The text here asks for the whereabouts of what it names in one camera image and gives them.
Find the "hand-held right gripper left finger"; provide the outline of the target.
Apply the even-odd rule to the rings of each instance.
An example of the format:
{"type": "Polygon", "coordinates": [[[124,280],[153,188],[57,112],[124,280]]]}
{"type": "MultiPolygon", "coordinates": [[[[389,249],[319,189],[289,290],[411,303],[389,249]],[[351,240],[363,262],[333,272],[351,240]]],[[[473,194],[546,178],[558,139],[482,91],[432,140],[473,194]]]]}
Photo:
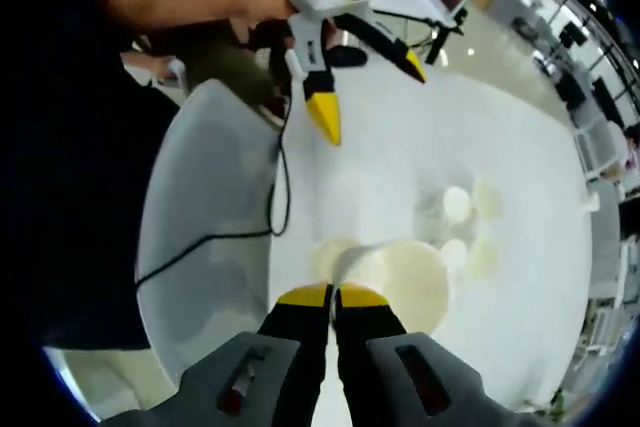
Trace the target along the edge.
{"type": "Polygon", "coordinates": [[[325,372],[333,287],[282,294],[257,332],[242,332],[189,367],[177,392],[107,426],[308,426],[325,372]]]}

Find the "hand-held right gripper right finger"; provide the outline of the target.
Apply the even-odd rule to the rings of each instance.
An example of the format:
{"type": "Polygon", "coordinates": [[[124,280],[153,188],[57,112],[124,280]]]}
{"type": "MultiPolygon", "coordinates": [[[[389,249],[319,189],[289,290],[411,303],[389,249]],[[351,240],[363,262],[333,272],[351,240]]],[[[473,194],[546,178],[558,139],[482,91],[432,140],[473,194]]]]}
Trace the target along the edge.
{"type": "Polygon", "coordinates": [[[546,426],[491,399],[480,374],[425,333],[409,333],[388,300],[336,290],[338,372],[355,426],[546,426]]]}

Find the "person's left hand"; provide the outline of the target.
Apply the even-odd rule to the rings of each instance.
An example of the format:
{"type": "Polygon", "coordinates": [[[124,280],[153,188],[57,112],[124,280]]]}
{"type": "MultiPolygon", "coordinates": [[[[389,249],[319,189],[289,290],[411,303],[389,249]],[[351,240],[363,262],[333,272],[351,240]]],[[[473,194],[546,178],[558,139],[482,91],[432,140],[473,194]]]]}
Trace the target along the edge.
{"type": "Polygon", "coordinates": [[[295,40],[288,20],[294,13],[296,10],[289,0],[251,0],[247,17],[249,50],[292,48],[295,40]]]}

